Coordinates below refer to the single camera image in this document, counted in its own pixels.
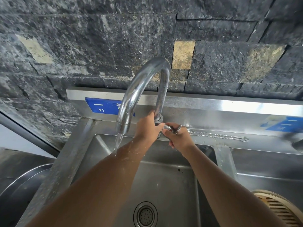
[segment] forearm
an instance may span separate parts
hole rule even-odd
[[[96,164],[27,227],[112,226],[151,143],[134,138]]]
[[[221,227],[287,226],[263,202],[222,172],[196,146],[183,151]]]

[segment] person's left arm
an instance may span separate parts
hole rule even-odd
[[[164,123],[154,125],[154,111],[137,123],[132,141],[110,154],[73,183],[26,227],[111,227],[131,190],[139,163]]]

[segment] curved faucet spout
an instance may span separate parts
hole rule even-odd
[[[156,123],[161,122],[161,113],[169,84],[171,67],[168,60],[164,57],[155,57],[142,66],[125,92],[117,118],[116,129],[118,133],[125,134],[128,132],[131,125],[131,118],[134,114],[134,108],[140,96],[151,78],[160,70],[161,77],[154,120]]]

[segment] blue label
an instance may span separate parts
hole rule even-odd
[[[122,102],[121,100],[96,98],[85,98],[85,101],[92,112],[110,115],[117,115],[119,113]]]
[[[287,116],[284,121],[279,122],[266,130],[303,133],[303,118]]]

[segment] hand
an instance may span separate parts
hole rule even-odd
[[[150,142],[150,144],[153,144],[164,125],[165,123],[163,122],[158,126],[155,126],[154,110],[151,110],[146,117],[141,118],[139,122],[137,122],[137,129],[134,137],[144,139]]]
[[[179,127],[179,124],[174,122],[167,122],[166,124],[173,127],[174,129],[178,129]],[[194,141],[192,141],[190,134],[187,131],[187,128],[184,126],[181,127],[181,129],[176,135],[167,129],[163,129],[162,133],[170,139],[169,145],[172,148],[176,148],[182,154],[187,149],[195,146],[195,143]]]

